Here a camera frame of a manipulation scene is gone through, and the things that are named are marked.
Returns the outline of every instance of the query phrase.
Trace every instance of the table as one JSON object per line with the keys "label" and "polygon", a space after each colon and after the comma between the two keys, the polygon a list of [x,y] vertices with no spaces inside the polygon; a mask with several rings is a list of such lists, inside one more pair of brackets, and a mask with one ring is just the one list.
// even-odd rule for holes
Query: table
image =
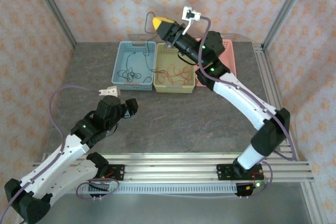
{"label": "table", "polygon": [[[95,90],[111,86],[118,42],[79,43],[65,85],[75,84]],[[261,99],[266,94],[258,63],[250,42],[233,42],[238,79]],[[62,92],[55,120],[69,132],[102,97],[68,89]],[[205,87],[192,94],[121,91],[122,101],[136,98],[138,113],[121,120],[118,130],[92,150],[109,153],[239,153],[249,144],[256,130],[233,105]],[[55,128],[50,131],[45,153],[61,143]]]}

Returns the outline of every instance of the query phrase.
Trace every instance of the plastic basket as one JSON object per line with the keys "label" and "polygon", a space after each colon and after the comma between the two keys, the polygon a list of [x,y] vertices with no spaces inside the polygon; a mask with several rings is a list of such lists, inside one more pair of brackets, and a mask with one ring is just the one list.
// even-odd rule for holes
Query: plastic basket
{"label": "plastic basket", "polygon": [[[121,90],[151,91],[154,77],[154,72],[151,69],[154,69],[155,49],[156,43],[152,41],[120,42],[113,69],[112,83]],[[125,74],[127,70],[129,72],[132,70],[133,73],[136,73],[136,78],[129,77],[127,79],[128,76]]]}
{"label": "plastic basket", "polygon": [[[158,43],[156,46],[154,87],[157,92],[162,93],[192,93],[196,84],[195,67],[181,61],[177,56],[176,48],[166,48],[164,43]],[[188,57],[182,56],[183,59],[190,61]],[[166,71],[172,77],[165,78]],[[174,76],[176,73],[185,70],[187,73],[182,76]]]}
{"label": "plastic basket", "polygon": [[[235,55],[233,52],[233,45],[232,45],[232,40],[229,39],[223,39],[223,45],[225,47],[225,51],[219,56],[219,59],[221,60],[221,62],[227,66],[231,72],[237,76],[236,73],[236,63],[235,63]],[[197,77],[196,77],[196,86],[199,87],[204,87],[204,85],[202,85]]]}

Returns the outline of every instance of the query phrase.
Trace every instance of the white robotic arm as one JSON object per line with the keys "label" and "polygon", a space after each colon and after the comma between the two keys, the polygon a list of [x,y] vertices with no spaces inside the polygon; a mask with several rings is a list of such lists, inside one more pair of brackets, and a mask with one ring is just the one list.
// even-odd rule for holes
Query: white robotic arm
{"label": "white robotic arm", "polygon": [[258,131],[251,144],[233,163],[235,178],[241,178],[249,169],[270,155],[285,139],[289,130],[290,114],[284,108],[278,111],[262,101],[222,64],[218,56],[225,48],[220,33],[209,31],[202,45],[202,41],[197,41],[186,33],[191,21],[200,18],[207,19],[191,7],[184,7],[182,19],[189,21],[189,26],[186,28],[174,20],[160,17],[153,18],[153,26],[167,47],[176,47],[181,54],[203,67],[196,71],[201,84],[231,102]]}
{"label": "white robotic arm", "polygon": [[[225,73],[220,77],[221,80],[232,82],[238,84],[240,88],[243,88],[252,94],[255,99],[262,103],[273,115],[277,113],[276,108],[269,105],[268,103],[261,100],[254,93],[248,90],[242,83],[238,81],[233,73]],[[215,93],[219,94],[221,97],[232,103],[241,113],[246,116],[256,130],[260,130],[265,125],[265,120],[270,120],[271,116],[265,113],[259,105],[256,104],[246,93],[242,92],[241,89],[233,88],[232,86],[226,85],[221,82],[215,82],[213,90]],[[240,165],[245,169],[251,169],[255,164],[260,162],[265,156],[257,152],[251,144],[241,153],[237,160]]]}
{"label": "white robotic arm", "polygon": [[65,193],[82,182],[105,176],[109,163],[98,153],[89,154],[87,160],[68,171],[67,169],[104,139],[106,133],[116,127],[121,118],[130,118],[137,111],[135,99],[121,104],[118,97],[105,96],[98,103],[97,109],[78,121],[62,145],[41,165],[20,181],[12,178],[6,183],[8,202],[27,224],[35,224]]}

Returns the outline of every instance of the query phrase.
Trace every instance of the purple cable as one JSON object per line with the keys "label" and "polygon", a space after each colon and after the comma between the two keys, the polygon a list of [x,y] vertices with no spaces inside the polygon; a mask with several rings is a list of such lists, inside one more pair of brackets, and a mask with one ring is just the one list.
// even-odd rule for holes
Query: purple cable
{"label": "purple cable", "polygon": [[[208,25],[205,29],[205,32],[204,32],[204,35],[202,37],[202,40],[201,40],[201,43],[200,43],[200,49],[198,50],[198,62],[202,62],[202,47],[204,45],[204,42],[205,42],[205,39],[206,39],[206,36],[210,30],[210,27],[211,27],[211,20],[207,17],[204,17],[204,16],[201,16],[201,19],[204,19],[206,21],[208,21]],[[294,146],[293,146],[293,142],[292,142],[292,139],[289,135],[289,133],[287,132],[286,128],[284,127],[284,125],[280,122],[280,120],[275,116],[273,115],[261,102],[258,101],[258,99],[256,99],[249,91],[247,91],[246,89],[243,89],[242,87],[240,87],[239,85],[235,84],[235,83],[232,83],[232,82],[228,82],[228,81],[223,81],[221,79],[217,79],[217,78],[214,78],[214,77],[211,77],[210,75],[208,75],[205,71],[204,71],[204,68],[202,66],[202,64],[200,63],[199,64],[199,69],[201,70],[202,74],[210,79],[210,80],[213,80],[213,81],[216,81],[216,82],[221,82],[223,84],[226,84],[226,85],[229,85],[229,86],[232,86],[236,89],[239,89],[241,90],[243,93],[245,93],[248,97],[250,97],[255,103],[257,103],[263,110],[266,111],[267,114],[269,114],[275,121],[276,123],[280,126],[281,130],[283,131],[284,135],[286,136],[286,138],[288,139],[288,142],[289,142],[289,145],[290,145],[290,149],[292,151],[292,157],[285,157],[284,155],[282,155],[281,153],[277,152],[277,151],[274,151],[276,154],[278,154],[280,157],[288,160],[288,161],[295,161],[297,160],[297,157],[296,157],[296,154],[295,154],[295,150],[294,150]]]}
{"label": "purple cable", "polygon": [[90,179],[88,180],[88,182],[83,182],[81,183],[77,189],[76,189],[76,196],[81,199],[81,200],[86,200],[86,201],[90,201],[90,200],[95,200],[95,198],[82,198],[81,196],[79,196],[79,193],[78,193],[78,190],[79,188],[82,186],[82,185],[97,185],[97,186],[100,186],[100,185],[108,185],[108,184],[102,184],[102,183],[92,183],[91,181],[114,181],[117,183],[117,187],[112,190],[111,192],[109,192],[108,194],[102,196],[102,197],[99,197],[99,199],[103,199],[105,198],[106,196],[109,196],[111,194],[113,194],[116,190],[118,190],[119,186],[120,186],[120,183],[119,181],[117,181],[116,179],[114,178],[93,178],[93,179]]}
{"label": "purple cable", "polygon": [[[63,152],[64,148],[65,148],[65,136],[64,136],[64,133],[63,131],[57,126],[54,118],[52,117],[52,113],[51,113],[51,103],[53,101],[53,98],[55,97],[55,95],[64,90],[64,89],[70,89],[70,88],[75,88],[75,89],[83,89],[83,90],[87,90],[87,91],[90,91],[90,92],[94,92],[94,93],[98,93],[99,94],[99,91],[96,91],[96,90],[92,90],[92,89],[89,89],[89,88],[85,88],[85,87],[81,87],[81,86],[77,86],[77,85],[68,85],[68,86],[64,86],[62,88],[59,88],[57,89],[53,95],[51,96],[50,98],[50,101],[49,101],[49,116],[50,116],[50,119],[51,119],[51,122],[53,124],[53,126],[57,129],[57,131],[61,134],[62,136],[62,145],[61,145],[61,149],[59,151],[59,153],[56,155],[56,157],[54,158],[54,160],[52,160],[44,169],[42,169],[38,174],[36,174],[33,178],[30,179],[31,182],[34,182],[39,176],[41,176],[44,172],[46,172],[46,170],[48,170],[50,167],[53,166],[53,164],[59,159],[59,157],[61,156],[61,153]],[[23,192],[23,190],[30,184],[30,182],[27,182],[14,196],[13,198],[8,202],[7,206],[5,207],[5,209],[2,211],[1,215],[0,215],[0,224],[2,223],[3,219],[4,219],[4,216],[5,214],[7,213],[8,209],[10,208],[10,206],[13,204],[13,202],[16,200],[16,198],[20,195],[20,193]]]}

